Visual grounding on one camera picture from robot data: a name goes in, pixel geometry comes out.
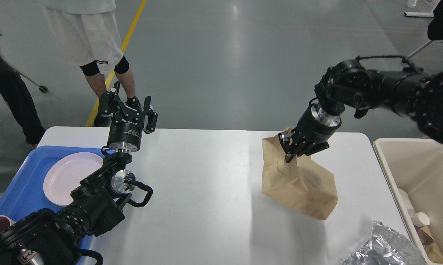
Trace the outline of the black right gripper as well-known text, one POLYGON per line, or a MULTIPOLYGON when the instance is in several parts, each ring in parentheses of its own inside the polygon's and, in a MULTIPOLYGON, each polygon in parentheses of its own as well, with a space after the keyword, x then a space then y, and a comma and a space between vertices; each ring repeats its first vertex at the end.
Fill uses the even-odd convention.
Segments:
POLYGON ((341 118, 328 114, 319 103, 312 103, 290 132, 278 134, 285 152, 285 162, 290 163, 297 155, 310 156, 329 148, 328 140, 341 126, 341 118))

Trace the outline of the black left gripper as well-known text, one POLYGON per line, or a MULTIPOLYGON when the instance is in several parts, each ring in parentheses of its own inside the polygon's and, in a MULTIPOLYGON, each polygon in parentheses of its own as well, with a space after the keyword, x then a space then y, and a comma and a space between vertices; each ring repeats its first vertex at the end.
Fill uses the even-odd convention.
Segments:
POLYGON ((98 122, 111 120, 107 146, 114 151, 124 149, 127 153, 137 152, 141 146, 142 131, 146 134, 155 131, 158 113, 151 105, 151 96, 144 98, 141 110, 127 107, 119 97, 120 86, 121 82, 115 82, 114 90, 106 91, 99 97, 98 122))

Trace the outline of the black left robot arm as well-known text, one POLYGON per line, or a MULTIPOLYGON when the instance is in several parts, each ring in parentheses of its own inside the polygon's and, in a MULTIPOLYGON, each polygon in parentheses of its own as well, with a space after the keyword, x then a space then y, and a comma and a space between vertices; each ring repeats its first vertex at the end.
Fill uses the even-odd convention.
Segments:
POLYGON ((120 84, 99 99, 98 114, 111 118, 107 144, 101 148, 102 166, 73 185, 69 205, 57 212, 37 210, 1 231, 0 265, 76 265, 83 257, 102 265, 102 255, 80 248, 80 242, 121 223, 125 205, 144 207, 151 199, 151 186, 137 181, 126 166, 140 150, 142 135, 155 130, 158 114, 151 96, 142 106, 124 104, 118 95, 120 84))

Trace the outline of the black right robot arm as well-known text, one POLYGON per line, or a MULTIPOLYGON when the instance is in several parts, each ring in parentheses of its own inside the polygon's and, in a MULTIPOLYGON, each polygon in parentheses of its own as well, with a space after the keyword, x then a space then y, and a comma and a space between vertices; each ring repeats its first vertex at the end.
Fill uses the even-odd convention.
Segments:
POLYGON ((362 118, 371 109, 388 109, 417 123, 418 129, 443 144, 443 72, 426 74, 406 57, 401 71, 379 71, 361 65, 364 57, 345 60, 329 67, 315 85, 315 99, 289 132, 278 134, 285 161, 312 155, 329 148, 328 140, 341 126, 345 106, 362 118))

